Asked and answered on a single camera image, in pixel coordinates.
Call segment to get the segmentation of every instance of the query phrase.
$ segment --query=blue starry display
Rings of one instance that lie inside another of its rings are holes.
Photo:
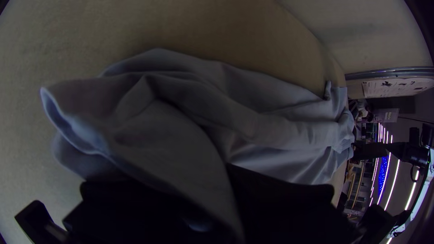
[[[383,189],[384,183],[386,182],[386,170],[387,170],[387,162],[389,160],[389,156],[381,158],[380,172],[378,173],[378,196],[380,197],[381,190]]]

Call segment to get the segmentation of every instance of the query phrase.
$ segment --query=poster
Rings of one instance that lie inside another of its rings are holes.
[[[362,82],[365,98],[412,96],[434,87],[434,79],[386,79]]]
[[[398,120],[399,108],[381,108],[374,110],[371,123],[395,123]],[[369,123],[364,118],[358,118],[357,123]]]

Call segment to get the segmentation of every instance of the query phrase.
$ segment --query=beige wall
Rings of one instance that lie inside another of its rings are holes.
[[[432,66],[404,0],[278,0],[335,56],[345,73]]]

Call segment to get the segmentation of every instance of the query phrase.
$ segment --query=led light strip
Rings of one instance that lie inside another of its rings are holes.
[[[372,175],[372,187],[374,187],[375,175],[377,174],[378,160],[379,158],[375,160],[374,175]]]
[[[386,173],[384,175],[383,187],[381,188],[381,192],[380,192],[380,196],[378,197],[377,205],[379,205],[381,202],[381,197],[383,196],[384,187],[386,186],[387,174],[389,173],[389,166],[390,166],[390,156],[391,156],[391,153],[389,153],[389,159],[387,160],[387,168],[386,168]]]
[[[418,178],[419,178],[419,171],[416,172],[415,180],[417,180]],[[404,210],[408,209],[408,206],[410,205],[411,202],[411,198],[413,197],[413,193],[415,193],[415,188],[416,188],[416,182],[413,183],[413,187],[411,188],[410,196],[408,197],[408,201]]]
[[[398,160],[398,164],[396,165],[396,172],[395,172],[395,178],[393,179],[393,183],[392,183],[392,189],[390,190],[389,198],[387,199],[386,205],[384,206],[384,210],[386,210],[387,206],[389,205],[390,197],[392,196],[393,188],[395,187],[395,181],[398,175],[398,169],[399,169],[399,160]]]

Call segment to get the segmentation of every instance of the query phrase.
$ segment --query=fabric fold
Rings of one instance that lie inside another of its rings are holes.
[[[346,88],[324,85],[319,98],[269,75],[153,49],[97,78],[42,88],[41,97],[72,145],[54,144],[57,159],[104,158],[99,163],[188,197],[242,236],[225,163],[321,184],[352,157]]]

